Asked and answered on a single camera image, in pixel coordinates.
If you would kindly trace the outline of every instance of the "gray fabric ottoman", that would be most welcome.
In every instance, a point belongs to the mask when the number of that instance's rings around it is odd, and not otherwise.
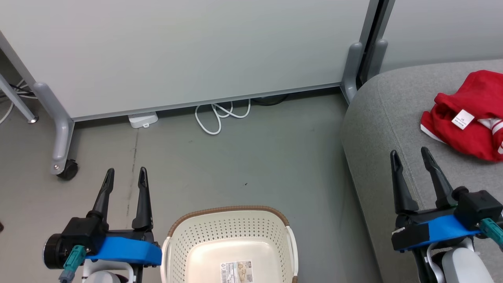
[[[503,202],[503,164],[462,155],[420,130],[437,93],[455,93],[466,76],[503,73],[503,60],[444,63],[397,69],[369,80],[350,104],[342,129],[349,168],[384,282],[418,282],[411,253],[393,251],[394,205],[389,153],[400,154],[404,177],[420,209],[435,208],[435,191],[421,147],[430,149],[454,188],[485,189]],[[495,282],[503,282],[503,253],[491,240],[475,241]]]

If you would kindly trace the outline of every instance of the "teal connector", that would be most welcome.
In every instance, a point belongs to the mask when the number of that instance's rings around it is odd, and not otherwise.
[[[85,259],[86,248],[81,245],[74,246],[63,265],[64,270],[58,278],[59,282],[71,283],[75,277],[77,268],[84,262]]]
[[[482,219],[480,222],[480,230],[503,249],[503,229],[501,229],[496,222],[491,218]]]

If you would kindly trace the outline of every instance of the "label sticker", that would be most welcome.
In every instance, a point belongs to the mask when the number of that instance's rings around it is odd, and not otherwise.
[[[473,115],[465,110],[459,111],[458,115],[452,119],[452,122],[460,129],[464,130],[466,126],[473,120]]]
[[[253,283],[251,260],[224,262],[220,264],[222,283]]]

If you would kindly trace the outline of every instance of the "white panel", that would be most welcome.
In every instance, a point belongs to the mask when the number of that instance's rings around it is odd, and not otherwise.
[[[340,82],[369,0],[3,0],[71,117]]]
[[[396,0],[381,73],[405,66],[503,58],[503,1]]]

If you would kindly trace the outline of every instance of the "couch seam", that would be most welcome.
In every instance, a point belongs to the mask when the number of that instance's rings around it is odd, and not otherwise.
[[[381,76],[377,78],[377,99],[379,100],[379,104],[381,104],[381,107],[384,110],[384,116],[386,117],[386,123],[388,124],[388,127],[391,130],[393,139],[395,140],[395,143],[398,146],[398,150],[401,153],[400,159],[403,160],[402,163],[405,165],[405,168],[407,169],[407,171],[410,172],[408,175],[409,175],[409,177],[411,179],[410,183],[412,185],[412,190],[414,192],[415,201],[419,201],[419,203],[420,203],[420,209],[425,209],[425,204],[423,203],[423,199],[421,198],[421,196],[419,194],[419,190],[418,190],[418,188],[417,188],[417,186],[415,184],[415,179],[414,179],[414,176],[412,174],[412,170],[410,168],[409,162],[408,162],[405,154],[403,154],[404,151],[403,151],[402,145],[401,145],[400,141],[398,140],[398,136],[395,133],[393,127],[391,126],[391,121],[390,121],[389,116],[388,116],[388,111],[387,111],[386,107],[384,106],[384,103],[382,103],[382,99],[381,99]]]

